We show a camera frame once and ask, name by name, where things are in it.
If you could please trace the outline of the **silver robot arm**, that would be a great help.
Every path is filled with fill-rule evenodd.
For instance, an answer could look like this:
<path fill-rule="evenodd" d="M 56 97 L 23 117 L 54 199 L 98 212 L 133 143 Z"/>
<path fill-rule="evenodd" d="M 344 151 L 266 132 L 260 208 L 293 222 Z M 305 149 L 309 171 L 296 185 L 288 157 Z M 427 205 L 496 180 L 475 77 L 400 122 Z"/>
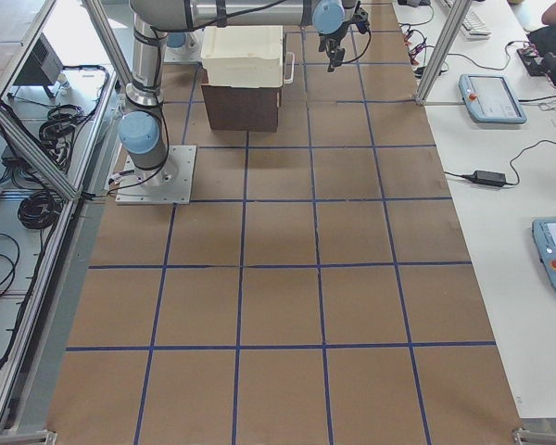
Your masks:
<path fill-rule="evenodd" d="M 137 183 L 146 188 L 174 182 L 179 172 L 163 139 L 162 73 L 166 56 L 199 63 L 214 87 L 238 92 L 278 92 L 289 81 L 284 26 L 313 27 L 328 69 L 344 62 L 340 43 L 351 24 L 365 18 L 355 1 L 132 1 L 132 78 L 129 111 L 119 127 Z"/>

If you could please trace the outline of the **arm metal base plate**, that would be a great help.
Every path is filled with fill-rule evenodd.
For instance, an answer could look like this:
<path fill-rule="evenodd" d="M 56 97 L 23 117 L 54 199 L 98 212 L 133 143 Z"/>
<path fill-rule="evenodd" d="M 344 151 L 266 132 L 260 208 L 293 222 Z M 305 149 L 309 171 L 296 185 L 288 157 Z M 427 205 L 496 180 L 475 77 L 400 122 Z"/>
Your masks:
<path fill-rule="evenodd" d="M 115 200 L 120 205 L 189 204 L 196 165 L 196 146 L 171 146 L 166 164 L 154 171 L 136 170 L 130 155 L 124 169 L 132 174 L 121 178 Z"/>

